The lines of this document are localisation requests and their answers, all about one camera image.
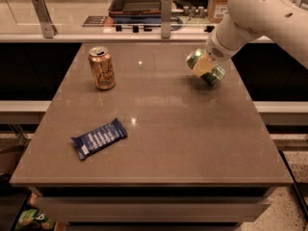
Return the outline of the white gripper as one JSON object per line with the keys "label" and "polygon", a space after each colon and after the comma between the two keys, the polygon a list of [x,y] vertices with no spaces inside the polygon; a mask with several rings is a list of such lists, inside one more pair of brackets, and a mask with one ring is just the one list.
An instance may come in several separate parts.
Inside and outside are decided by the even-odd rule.
{"label": "white gripper", "polygon": [[[223,46],[218,41],[215,32],[208,36],[205,43],[205,49],[207,54],[218,62],[225,62],[231,59],[239,51],[239,49],[228,49],[226,46]],[[213,67],[214,61],[212,59],[201,57],[194,65],[192,73],[197,77],[201,77],[209,72]]]}

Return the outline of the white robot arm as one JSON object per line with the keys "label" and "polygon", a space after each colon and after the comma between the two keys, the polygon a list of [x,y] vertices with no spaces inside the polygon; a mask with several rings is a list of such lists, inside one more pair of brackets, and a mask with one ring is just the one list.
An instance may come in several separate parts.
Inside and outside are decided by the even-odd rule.
{"label": "white robot arm", "polygon": [[300,3],[301,0],[228,0],[228,14],[208,36],[192,73],[204,75],[262,36],[308,67],[308,12]]}

